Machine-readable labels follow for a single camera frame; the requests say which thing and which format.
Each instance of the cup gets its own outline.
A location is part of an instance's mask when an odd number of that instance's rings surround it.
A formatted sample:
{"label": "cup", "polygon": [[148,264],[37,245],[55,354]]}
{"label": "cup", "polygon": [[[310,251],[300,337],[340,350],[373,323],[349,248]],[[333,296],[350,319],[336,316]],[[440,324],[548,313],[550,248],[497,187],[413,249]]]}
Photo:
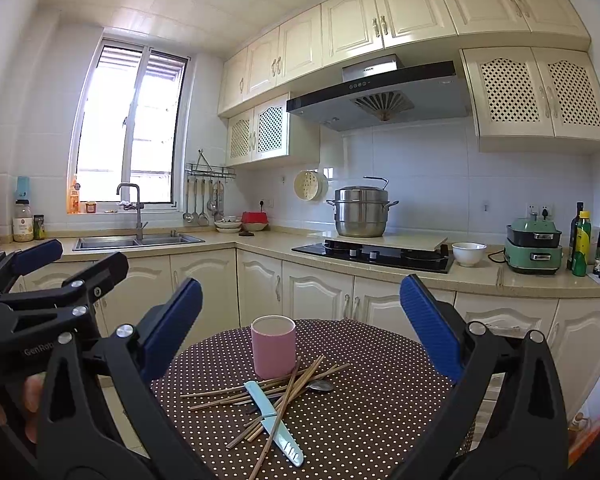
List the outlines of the cup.
{"label": "cup", "polygon": [[262,316],[251,323],[253,365],[258,377],[274,379],[296,365],[296,324],[285,316]]}

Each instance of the utensil rack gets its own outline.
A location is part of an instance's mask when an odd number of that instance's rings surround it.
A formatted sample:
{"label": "utensil rack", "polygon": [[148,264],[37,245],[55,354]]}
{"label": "utensil rack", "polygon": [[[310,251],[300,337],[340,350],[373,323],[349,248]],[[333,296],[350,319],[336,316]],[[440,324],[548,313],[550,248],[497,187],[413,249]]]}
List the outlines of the utensil rack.
{"label": "utensil rack", "polygon": [[230,178],[235,178],[235,170],[233,168],[212,166],[209,164],[203,150],[198,150],[198,161],[196,163],[187,162],[185,164],[185,173],[189,176],[224,179],[225,182]]}

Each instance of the polka dot tablecloth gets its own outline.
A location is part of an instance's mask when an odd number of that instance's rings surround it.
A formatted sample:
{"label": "polka dot tablecloth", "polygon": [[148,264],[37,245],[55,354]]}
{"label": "polka dot tablecloth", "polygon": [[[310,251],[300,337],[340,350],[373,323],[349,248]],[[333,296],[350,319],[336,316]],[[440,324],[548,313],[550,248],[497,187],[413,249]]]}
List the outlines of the polka dot tablecloth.
{"label": "polka dot tablecloth", "polygon": [[[423,347],[403,336],[353,320],[297,320],[302,368],[324,355],[320,371],[352,363],[326,378],[328,394],[304,392],[284,422],[304,453],[295,468],[273,446],[258,478],[383,479],[413,447],[448,393],[450,381],[431,365]],[[226,444],[254,415],[246,406],[216,406],[190,412],[208,397],[181,394],[219,390],[258,380],[249,328],[229,330],[193,345],[152,384],[175,427],[220,479],[247,478],[267,439]]]}

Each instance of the light blue knife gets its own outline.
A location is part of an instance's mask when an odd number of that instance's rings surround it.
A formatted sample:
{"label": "light blue knife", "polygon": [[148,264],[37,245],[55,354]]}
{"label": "light blue knife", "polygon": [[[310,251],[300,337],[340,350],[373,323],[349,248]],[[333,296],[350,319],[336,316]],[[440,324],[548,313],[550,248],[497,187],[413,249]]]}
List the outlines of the light blue knife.
{"label": "light blue knife", "polygon": [[[264,394],[258,383],[255,381],[249,381],[244,383],[244,387],[250,394],[253,402],[255,402],[260,411],[262,412],[262,416],[264,417],[261,424],[267,433],[271,433],[273,430],[273,425],[276,421],[276,417],[278,414],[276,413],[276,409],[273,407],[273,404],[269,402],[267,396]],[[276,443],[282,453],[289,459],[294,466],[300,467],[302,462],[304,462],[304,455],[300,450],[298,444],[289,433],[289,430],[286,428],[285,423],[280,421],[278,425],[278,430],[276,431],[275,436],[273,437],[273,441]]]}

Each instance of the stainless steel sink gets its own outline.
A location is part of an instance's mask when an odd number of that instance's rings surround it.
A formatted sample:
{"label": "stainless steel sink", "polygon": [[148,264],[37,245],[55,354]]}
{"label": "stainless steel sink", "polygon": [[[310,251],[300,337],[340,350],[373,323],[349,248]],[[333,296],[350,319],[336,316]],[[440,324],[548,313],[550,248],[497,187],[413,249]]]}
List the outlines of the stainless steel sink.
{"label": "stainless steel sink", "polygon": [[199,244],[201,242],[204,242],[204,240],[172,231],[171,234],[144,235],[142,240],[137,240],[135,236],[93,236],[88,238],[78,238],[74,250],[125,249],[129,247]]}

